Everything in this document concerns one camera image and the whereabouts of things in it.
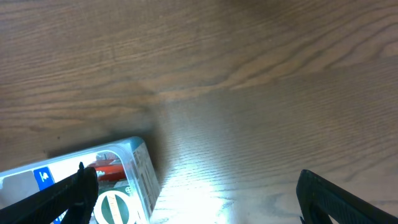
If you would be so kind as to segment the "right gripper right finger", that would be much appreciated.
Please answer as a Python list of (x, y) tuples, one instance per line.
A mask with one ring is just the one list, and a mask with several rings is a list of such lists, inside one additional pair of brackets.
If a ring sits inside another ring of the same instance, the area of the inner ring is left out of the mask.
[(307, 169), (300, 173), (296, 194), (304, 224), (397, 223), (397, 217)]

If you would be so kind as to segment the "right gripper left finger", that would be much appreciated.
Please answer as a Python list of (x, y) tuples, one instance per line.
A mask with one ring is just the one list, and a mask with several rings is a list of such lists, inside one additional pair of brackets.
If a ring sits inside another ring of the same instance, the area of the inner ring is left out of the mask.
[(80, 163), (75, 174), (1, 209), (1, 223), (49, 224), (64, 213), (62, 223), (88, 224), (98, 191), (95, 168)]

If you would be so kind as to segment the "red medicine box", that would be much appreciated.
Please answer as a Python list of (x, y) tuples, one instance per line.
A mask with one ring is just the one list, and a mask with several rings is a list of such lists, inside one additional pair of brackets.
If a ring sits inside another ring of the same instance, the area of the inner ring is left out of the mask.
[(88, 166), (96, 170), (99, 181), (116, 182), (126, 178), (124, 167), (120, 159), (97, 160)]

